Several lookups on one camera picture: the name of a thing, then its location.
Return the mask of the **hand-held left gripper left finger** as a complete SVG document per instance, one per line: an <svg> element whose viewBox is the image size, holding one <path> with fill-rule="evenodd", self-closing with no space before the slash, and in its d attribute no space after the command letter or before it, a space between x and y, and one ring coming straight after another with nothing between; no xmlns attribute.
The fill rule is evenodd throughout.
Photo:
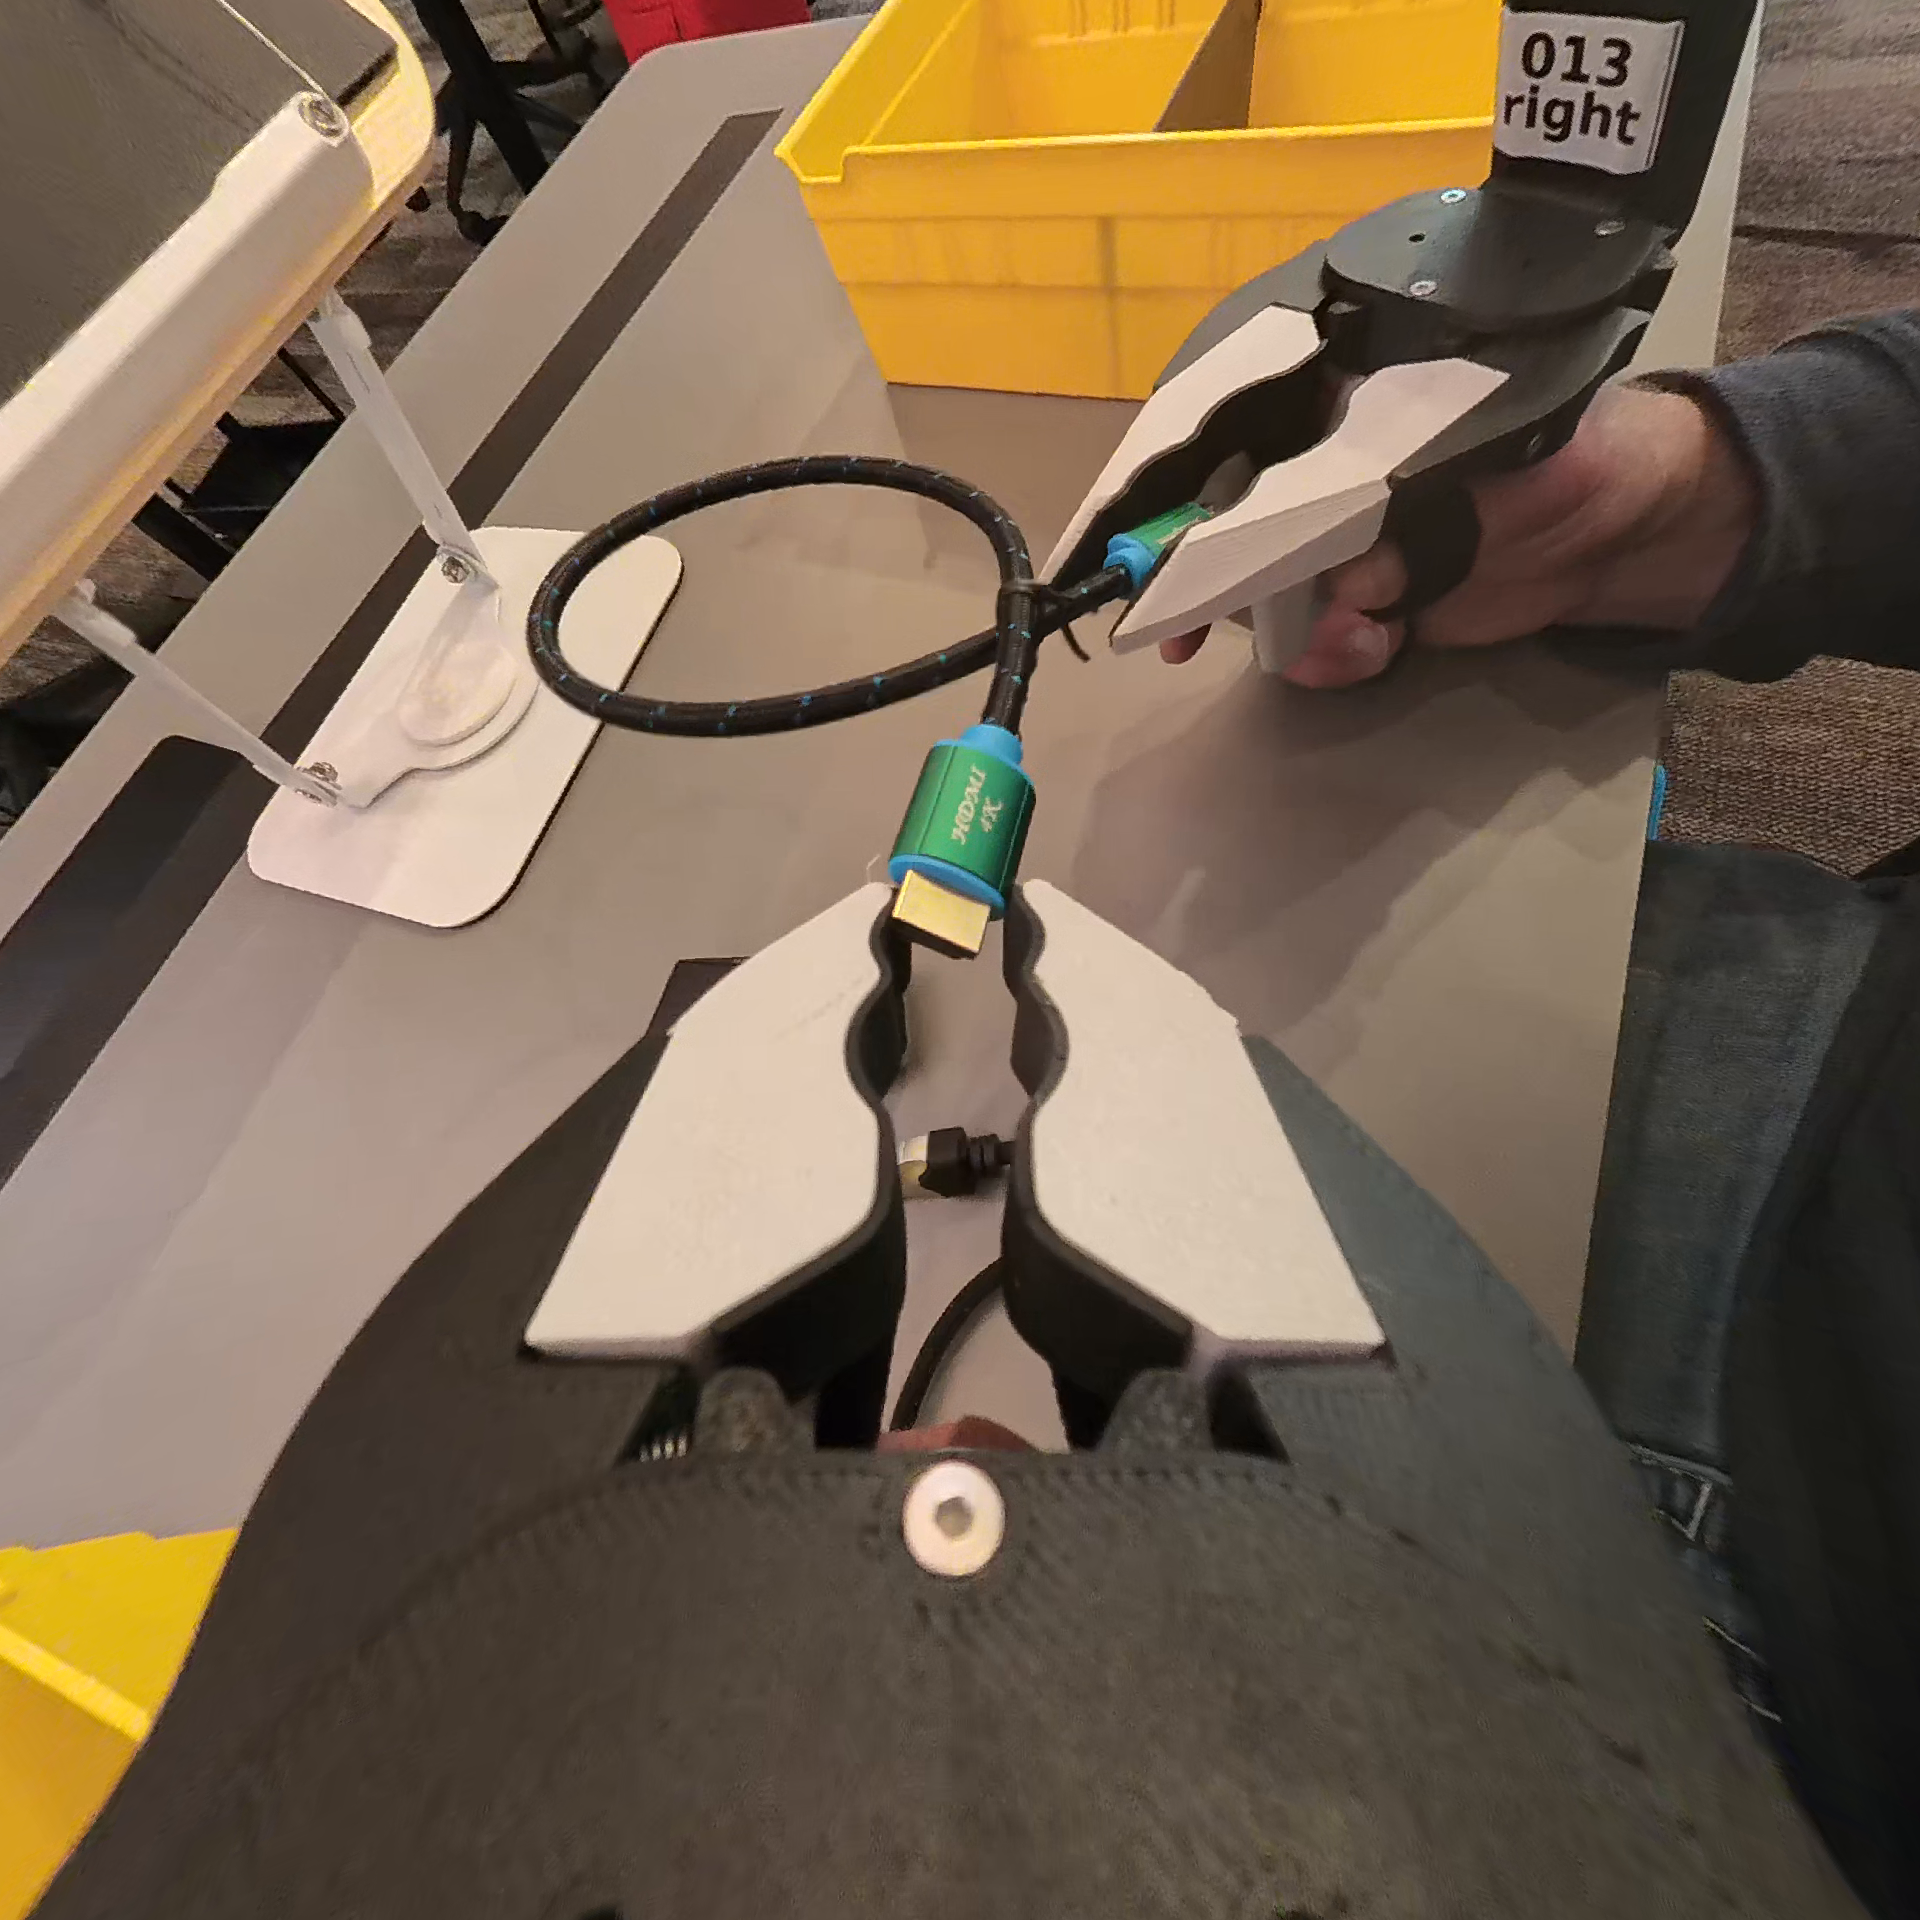
<svg viewBox="0 0 1920 1920"><path fill-rule="evenodd" d="M893 1348L892 900L858 888L675 1022L523 1331L534 1354L758 1370L808 1396Z"/></svg>

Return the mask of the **person's blue jeans leg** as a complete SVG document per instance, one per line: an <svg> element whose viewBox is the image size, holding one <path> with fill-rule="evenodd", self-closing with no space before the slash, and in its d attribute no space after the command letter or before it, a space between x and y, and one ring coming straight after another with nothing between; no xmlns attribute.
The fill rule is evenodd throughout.
<svg viewBox="0 0 1920 1920"><path fill-rule="evenodd" d="M1574 1365L1774 1704L1738 1565L1724 1384L1747 1246L1915 849L1865 880L1784 852L1649 852Z"/></svg>

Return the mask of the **person's right hand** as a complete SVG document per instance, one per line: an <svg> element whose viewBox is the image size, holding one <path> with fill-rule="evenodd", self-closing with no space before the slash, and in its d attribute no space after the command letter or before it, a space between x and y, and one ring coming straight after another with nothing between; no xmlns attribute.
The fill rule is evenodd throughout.
<svg viewBox="0 0 1920 1920"><path fill-rule="evenodd" d="M1410 645L1474 651L1552 628L1685 633L1729 586L1760 494L1693 377L1601 390L1552 457L1473 482L1478 548L1465 581L1387 619L1405 594L1401 548L1376 541L1329 576L1297 689L1379 680Z"/></svg>

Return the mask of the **person's dark sweater torso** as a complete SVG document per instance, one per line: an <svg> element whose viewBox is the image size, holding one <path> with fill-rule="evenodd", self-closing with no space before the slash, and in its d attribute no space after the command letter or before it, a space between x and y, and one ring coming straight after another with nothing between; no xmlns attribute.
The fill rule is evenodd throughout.
<svg viewBox="0 0 1920 1920"><path fill-rule="evenodd" d="M1875 1915L1917 1915L1915 878L1760 1212L1724 1384L1734 1558L1790 1773Z"/></svg>

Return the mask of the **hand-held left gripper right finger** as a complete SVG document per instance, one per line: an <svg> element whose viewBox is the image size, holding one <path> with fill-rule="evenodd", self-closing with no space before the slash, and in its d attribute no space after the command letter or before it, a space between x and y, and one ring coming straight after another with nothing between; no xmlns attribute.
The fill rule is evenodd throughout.
<svg viewBox="0 0 1920 1920"><path fill-rule="evenodd" d="M1003 1298L1070 1403L1131 1381L1366 1363L1386 1333L1236 1018L1048 880L1005 913L1026 1092L1002 1216Z"/></svg>

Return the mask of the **white monitor stand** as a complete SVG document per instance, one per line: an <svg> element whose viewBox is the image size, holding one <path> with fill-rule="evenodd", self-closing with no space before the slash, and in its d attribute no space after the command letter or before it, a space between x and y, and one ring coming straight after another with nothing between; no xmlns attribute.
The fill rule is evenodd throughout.
<svg viewBox="0 0 1920 1920"><path fill-rule="evenodd" d="M312 736L309 761L270 747L149 654L89 586L67 581L81 563L54 561L114 461L212 373L218 324L252 320L370 184L345 110L300 78L212 172L200 206L91 302L5 403L5 588L36 596L60 586L61 624L274 786L246 841L254 876L395 922L464 928L513 892L601 729L542 689L523 637L539 579L573 533L482 523L453 504L339 293L320 294L309 330L344 377L352 422L413 507L430 561Z"/></svg>

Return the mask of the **red storage bin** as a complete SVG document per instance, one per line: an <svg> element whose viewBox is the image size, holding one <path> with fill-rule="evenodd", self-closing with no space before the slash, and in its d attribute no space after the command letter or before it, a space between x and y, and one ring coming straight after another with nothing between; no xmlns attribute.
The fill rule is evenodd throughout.
<svg viewBox="0 0 1920 1920"><path fill-rule="evenodd" d="M675 44L810 25L808 2L618 2L606 0L618 45L638 60Z"/></svg>

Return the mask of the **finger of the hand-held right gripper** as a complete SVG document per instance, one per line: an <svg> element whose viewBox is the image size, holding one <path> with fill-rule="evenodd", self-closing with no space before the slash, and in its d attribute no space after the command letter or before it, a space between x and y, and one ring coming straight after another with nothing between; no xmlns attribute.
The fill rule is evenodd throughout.
<svg viewBox="0 0 1920 1920"><path fill-rule="evenodd" d="M1307 445L1321 420L1315 371L1321 332L1305 312L1267 306L1179 373L1129 422L1052 557L1050 586L1070 588L1104 566L1116 537L1219 497L1229 466L1248 485Z"/></svg>
<svg viewBox="0 0 1920 1920"><path fill-rule="evenodd" d="M1186 531L1114 628L1134 654L1196 633L1356 557L1381 533L1389 476L1507 385L1469 358L1366 376L1323 440Z"/></svg>

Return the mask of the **yellow plastic bin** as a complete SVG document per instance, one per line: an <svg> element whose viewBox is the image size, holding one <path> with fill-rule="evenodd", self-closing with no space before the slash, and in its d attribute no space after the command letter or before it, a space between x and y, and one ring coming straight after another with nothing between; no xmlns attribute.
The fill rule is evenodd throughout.
<svg viewBox="0 0 1920 1920"><path fill-rule="evenodd" d="M896 386L1140 401L1226 294L1491 160L1499 2L1267 2L1246 131L1154 122L1220 2L892 2L778 145Z"/></svg>
<svg viewBox="0 0 1920 1920"><path fill-rule="evenodd" d="M149 1737L233 1528L2 1550L2 1915L28 1915Z"/></svg>

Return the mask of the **black office chair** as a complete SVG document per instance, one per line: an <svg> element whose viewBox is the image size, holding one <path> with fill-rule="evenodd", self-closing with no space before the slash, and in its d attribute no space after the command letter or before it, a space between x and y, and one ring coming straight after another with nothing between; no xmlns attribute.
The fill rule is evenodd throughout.
<svg viewBox="0 0 1920 1920"><path fill-rule="evenodd" d="M546 174L549 155L539 131L570 145L580 124L542 99L544 90L584 83L595 106L611 92L598 57L604 41L595 28L604 9L595 2L525 2L542 51L522 60L492 54L467 2L413 2L411 12L426 41L445 67L434 94L437 131L445 138L444 201L462 241L482 250L499 235L508 214L485 214L464 204L474 145L485 136L510 170L522 195Z"/></svg>

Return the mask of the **bin divider plate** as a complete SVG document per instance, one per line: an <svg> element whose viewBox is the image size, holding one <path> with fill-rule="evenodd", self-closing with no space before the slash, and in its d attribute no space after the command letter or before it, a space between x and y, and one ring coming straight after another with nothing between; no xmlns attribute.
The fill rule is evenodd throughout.
<svg viewBox="0 0 1920 1920"><path fill-rule="evenodd" d="M1261 2L1220 8L1154 122L1154 132L1226 132L1252 124L1259 21Z"/></svg>

